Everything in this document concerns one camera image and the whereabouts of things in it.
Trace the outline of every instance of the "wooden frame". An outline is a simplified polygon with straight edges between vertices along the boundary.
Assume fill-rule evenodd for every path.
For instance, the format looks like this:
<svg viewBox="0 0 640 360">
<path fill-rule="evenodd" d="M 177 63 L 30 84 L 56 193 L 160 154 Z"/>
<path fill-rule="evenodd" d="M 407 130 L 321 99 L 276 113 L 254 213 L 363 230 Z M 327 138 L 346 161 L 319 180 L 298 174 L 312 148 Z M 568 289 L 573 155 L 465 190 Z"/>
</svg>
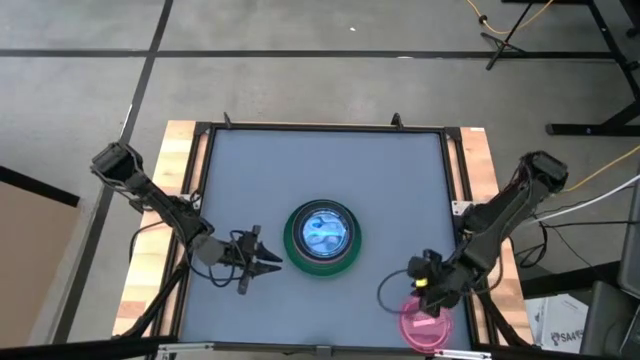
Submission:
<svg viewBox="0 0 640 360">
<path fill-rule="evenodd" d="M 167 124 L 153 181 L 168 194 L 180 194 L 192 148 L 197 153 L 190 191 L 197 188 L 207 138 L 206 136 L 201 136 L 197 145 L 192 144 L 195 129 L 195 121 L 169 121 Z M 451 157 L 456 199 L 463 199 L 462 184 L 464 180 L 462 177 L 466 175 L 469 178 L 473 200 L 477 202 L 486 201 L 498 192 L 498 185 L 484 129 L 460 128 L 459 134 L 461 139 L 458 140 L 462 144 L 461 147 L 457 147 L 453 139 L 450 139 L 447 144 Z M 466 169 L 458 167 L 457 164 L 459 164 L 458 159 L 460 157 L 465 159 Z M 141 227 L 158 220 L 157 214 L 145 213 Z M 113 328 L 114 335 L 123 333 L 131 327 L 159 290 L 165 263 L 169 255 L 170 239 L 171 229 L 164 224 L 152 227 L 138 236 L 120 307 L 116 315 Z M 513 249 L 509 241 L 503 242 L 502 257 L 504 278 L 500 286 L 491 292 L 492 299 L 518 334 L 525 340 L 533 342 Z M 489 275 L 489 282 L 496 281 L 497 276 L 498 271 L 494 269 Z M 176 290 L 174 290 L 174 294 L 172 294 L 165 307 L 160 334 L 169 333 L 176 301 L 175 292 Z M 475 297 L 473 304 L 479 340 L 481 343 L 489 343 L 490 332 L 482 306 Z M 504 344 L 504 339 L 500 338 L 500 343 Z"/>
</svg>

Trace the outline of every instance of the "gray table surface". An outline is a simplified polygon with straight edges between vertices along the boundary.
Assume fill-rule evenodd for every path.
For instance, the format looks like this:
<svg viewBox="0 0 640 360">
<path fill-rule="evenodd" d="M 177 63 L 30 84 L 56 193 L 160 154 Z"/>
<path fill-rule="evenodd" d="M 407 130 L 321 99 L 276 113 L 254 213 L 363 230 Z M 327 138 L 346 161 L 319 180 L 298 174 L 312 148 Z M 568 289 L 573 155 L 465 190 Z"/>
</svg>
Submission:
<svg viewBox="0 0 640 360">
<path fill-rule="evenodd" d="M 362 227 L 359 258 L 331 278 L 300 271 L 282 242 L 289 215 L 314 199 L 347 206 Z M 183 342 L 408 348 L 397 315 L 378 306 L 377 286 L 425 248 L 445 257 L 454 249 L 440 138 L 432 133 L 218 130 L 202 215 L 221 238 L 260 224 L 260 240 L 284 263 L 252 280 L 245 296 L 235 284 L 218 289 L 192 276 Z M 217 277 L 228 274 L 214 267 Z M 388 306 L 401 307 L 410 283 L 404 275 L 388 282 Z M 453 318 L 447 348 L 470 349 L 462 303 Z"/>
</svg>

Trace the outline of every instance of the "white cable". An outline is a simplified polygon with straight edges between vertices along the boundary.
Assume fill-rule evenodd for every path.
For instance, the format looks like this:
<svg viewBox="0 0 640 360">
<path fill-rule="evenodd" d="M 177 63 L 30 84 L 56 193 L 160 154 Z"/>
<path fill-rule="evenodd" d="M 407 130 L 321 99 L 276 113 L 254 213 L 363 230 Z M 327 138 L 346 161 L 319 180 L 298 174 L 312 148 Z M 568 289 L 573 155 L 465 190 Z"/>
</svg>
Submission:
<svg viewBox="0 0 640 360">
<path fill-rule="evenodd" d="M 609 192 L 608 192 L 608 193 L 606 193 L 606 194 L 603 194 L 603 195 L 598 196 L 597 198 L 595 198 L 595 199 L 593 199 L 593 200 L 591 200 L 591 201 L 588 201 L 588 202 L 586 202 L 586 203 L 584 203 L 584 204 L 580 204 L 580 205 L 578 205 L 578 206 L 574 206 L 574 207 L 569 208 L 569 209 L 567 209 L 567 210 L 562 210 L 562 211 L 559 211 L 559 212 L 557 212 L 557 213 L 550 214 L 550 215 L 547 215 L 547 216 L 545 216 L 545 217 L 541 217 L 541 218 L 539 218 L 539 219 L 531 220 L 530 222 L 526 223 L 525 225 L 531 225 L 531 224 L 539 223 L 539 222 L 541 222 L 541 221 L 545 221 L 545 220 L 548 220 L 548 219 L 554 218 L 554 217 L 556 217 L 556 216 L 564 215 L 564 214 L 566 214 L 566 213 L 570 213 L 570 212 L 572 212 L 572 211 L 576 211 L 576 210 L 578 210 L 578 209 L 582 209 L 583 207 L 589 206 L 589 205 L 591 205 L 591 204 L 593 204 L 593 203 L 597 203 L 598 201 L 600 201 L 600 200 L 602 200 L 602 199 L 604 199 L 604 198 L 606 198 L 606 197 L 608 197 L 608 196 L 610 196 L 610 195 L 613 195 L 613 194 L 617 193 L 618 191 L 620 191 L 622 188 L 624 188 L 624 187 L 628 186 L 629 184 L 632 184 L 632 183 L 634 183 L 634 182 L 638 181 L 638 179 L 640 179 L 640 175 L 636 175 L 635 177 L 633 177 L 631 180 L 627 181 L 626 183 L 624 183 L 624 184 L 622 184 L 622 185 L 618 186 L 617 188 L 615 188 L 615 189 L 613 189 L 613 190 L 609 191 Z"/>
</svg>

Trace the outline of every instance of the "tripod leg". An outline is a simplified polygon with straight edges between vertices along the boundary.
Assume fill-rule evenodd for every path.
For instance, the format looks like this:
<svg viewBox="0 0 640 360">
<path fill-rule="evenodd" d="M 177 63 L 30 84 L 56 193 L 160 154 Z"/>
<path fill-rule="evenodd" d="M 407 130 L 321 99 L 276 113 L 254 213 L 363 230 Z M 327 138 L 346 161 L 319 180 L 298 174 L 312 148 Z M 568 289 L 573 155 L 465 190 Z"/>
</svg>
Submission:
<svg viewBox="0 0 640 360">
<path fill-rule="evenodd" d="M 501 39 L 498 39 L 497 37 L 493 36 L 493 35 L 489 35 L 486 32 L 481 32 L 480 36 L 482 36 L 485 39 L 491 40 L 493 41 L 494 44 L 496 44 L 496 46 L 502 44 L 504 41 L 502 41 Z"/>
<path fill-rule="evenodd" d="M 493 56 L 491 57 L 491 60 L 489 60 L 489 63 L 487 64 L 487 71 L 491 70 L 493 68 L 493 65 L 496 63 L 496 61 L 498 60 L 498 57 L 500 57 L 500 54 L 502 54 L 502 52 L 504 51 L 505 47 L 509 47 L 511 49 L 514 49 L 520 53 L 524 53 L 525 51 L 515 47 L 511 44 L 509 44 L 509 40 L 511 40 L 511 37 L 513 36 L 513 34 L 516 32 L 516 30 L 518 30 L 518 26 L 520 26 L 520 23 L 522 22 L 522 19 L 524 19 L 524 17 L 527 15 L 527 13 L 529 12 L 529 9 L 531 9 L 531 6 L 533 5 L 533 1 L 530 1 L 529 4 L 527 5 L 527 8 L 524 9 L 524 11 L 522 12 L 522 15 L 520 15 L 520 18 L 518 19 L 518 21 L 516 21 L 516 24 L 511 28 L 511 31 L 509 32 L 509 35 L 507 35 L 507 38 L 504 40 L 500 40 L 500 47 L 498 48 L 498 51 L 496 51 L 495 54 L 493 54 Z M 493 36 L 490 35 L 482 35 L 485 38 L 490 38 L 490 39 L 495 39 Z"/>
<path fill-rule="evenodd" d="M 500 54 L 502 54 L 502 52 L 504 51 L 505 48 L 505 43 L 501 42 L 500 43 L 500 47 L 498 47 L 498 50 L 493 53 L 493 56 L 491 57 L 491 60 L 489 60 L 489 63 L 487 64 L 487 67 L 485 69 L 491 70 L 491 68 L 493 68 L 493 64 L 496 63 L 496 61 L 498 61 L 498 57 L 500 57 Z"/>
</svg>

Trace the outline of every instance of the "green bowl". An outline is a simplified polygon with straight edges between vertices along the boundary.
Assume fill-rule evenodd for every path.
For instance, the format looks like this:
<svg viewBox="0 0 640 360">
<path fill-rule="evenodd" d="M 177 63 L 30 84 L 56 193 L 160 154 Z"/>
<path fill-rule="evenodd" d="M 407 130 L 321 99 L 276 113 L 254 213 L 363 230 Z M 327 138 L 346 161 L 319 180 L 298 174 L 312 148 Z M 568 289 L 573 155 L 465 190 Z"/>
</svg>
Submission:
<svg viewBox="0 0 640 360">
<path fill-rule="evenodd" d="M 304 245 L 301 245 L 304 244 L 301 227 L 311 215 L 320 210 L 338 213 L 349 225 L 348 243 L 345 249 L 335 257 L 315 257 Z M 289 216 L 283 239 L 287 255 L 300 270 L 311 275 L 327 277 L 346 270 L 355 262 L 362 244 L 362 232 L 355 216 L 345 206 L 332 200 L 313 200 L 301 205 Z"/>
</svg>

